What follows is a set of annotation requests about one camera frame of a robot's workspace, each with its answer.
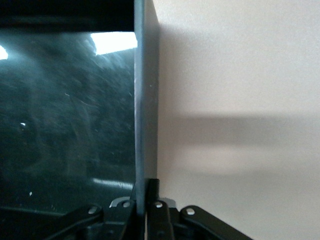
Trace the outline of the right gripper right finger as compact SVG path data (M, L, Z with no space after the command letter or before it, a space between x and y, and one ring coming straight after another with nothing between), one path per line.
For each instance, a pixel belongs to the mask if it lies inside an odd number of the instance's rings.
M149 240L250 240L231 225L196 205L181 210L159 197L160 180L149 180L146 192Z

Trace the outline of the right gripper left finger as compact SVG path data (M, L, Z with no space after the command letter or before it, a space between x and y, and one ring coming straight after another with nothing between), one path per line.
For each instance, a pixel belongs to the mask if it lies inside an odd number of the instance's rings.
M123 240L136 212L136 202L116 198L103 209L96 204L74 210L53 222L51 240Z

